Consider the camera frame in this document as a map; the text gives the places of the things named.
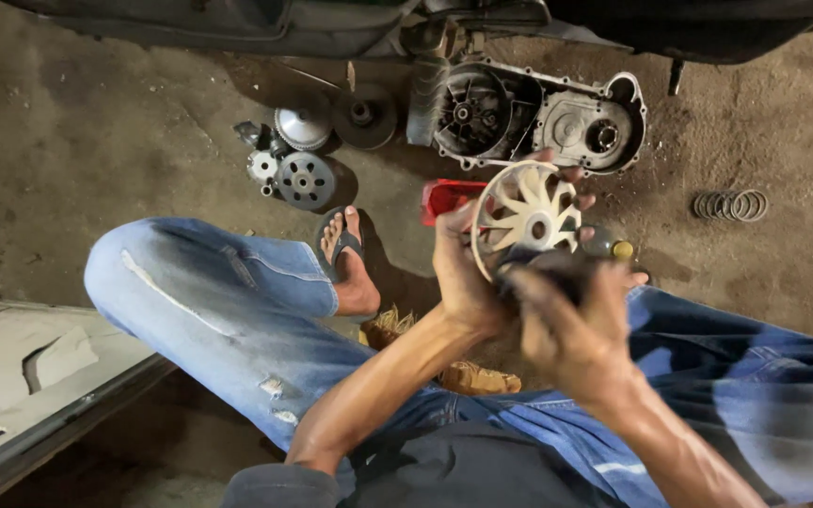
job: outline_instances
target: knee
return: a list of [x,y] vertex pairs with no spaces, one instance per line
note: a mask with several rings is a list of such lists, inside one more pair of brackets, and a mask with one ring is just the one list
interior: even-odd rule
[[120,297],[123,275],[130,272],[128,264],[140,260],[158,260],[170,241],[160,227],[160,219],[142,219],[119,226],[100,238],[89,252],[83,274],[89,298],[98,307],[109,298]]

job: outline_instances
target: red container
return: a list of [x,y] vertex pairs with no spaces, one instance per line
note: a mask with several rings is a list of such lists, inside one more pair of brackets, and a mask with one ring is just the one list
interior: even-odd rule
[[485,185],[486,182],[444,178],[426,182],[422,188],[422,210],[419,212],[422,223],[434,226],[438,215],[456,210],[469,200],[479,197]]

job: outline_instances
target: bottle cap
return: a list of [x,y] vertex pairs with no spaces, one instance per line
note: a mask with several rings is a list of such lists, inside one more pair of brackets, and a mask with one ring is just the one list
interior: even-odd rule
[[611,248],[611,254],[614,254],[616,258],[620,258],[621,260],[631,258],[632,244],[627,242],[626,240],[618,241]]

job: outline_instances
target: small bottle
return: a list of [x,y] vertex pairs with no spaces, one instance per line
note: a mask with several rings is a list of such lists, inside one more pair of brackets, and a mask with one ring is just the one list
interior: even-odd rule
[[604,226],[584,224],[583,227],[594,229],[594,236],[582,243],[582,250],[589,256],[598,258],[616,258],[629,260],[632,258],[632,244],[619,238],[613,231]]

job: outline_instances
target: metal disc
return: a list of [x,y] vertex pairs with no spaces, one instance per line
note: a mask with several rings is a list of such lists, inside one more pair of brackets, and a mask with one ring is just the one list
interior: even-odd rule
[[281,160],[278,190],[285,201],[300,210],[318,210],[328,204],[337,178],[321,158],[309,152],[294,152]]
[[346,144],[374,150],[388,143],[398,126],[394,98],[381,86],[367,83],[343,93],[332,110],[334,131]]
[[278,160],[268,152],[253,152],[249,155],[247,173],[249,177],[263,185],[271,185],[278,172]]
[[315,150],[332,134],[332,104],[322,93],[303,95],[292,108],[275,110],[278,134],[296,150]]
[[513,246],[544,252],[576,249],[582,213],[573,204],[575,188],[548,163],[523,161],[504,168],[482,191],[472,219],[472,256],[491,280],[497,261]]

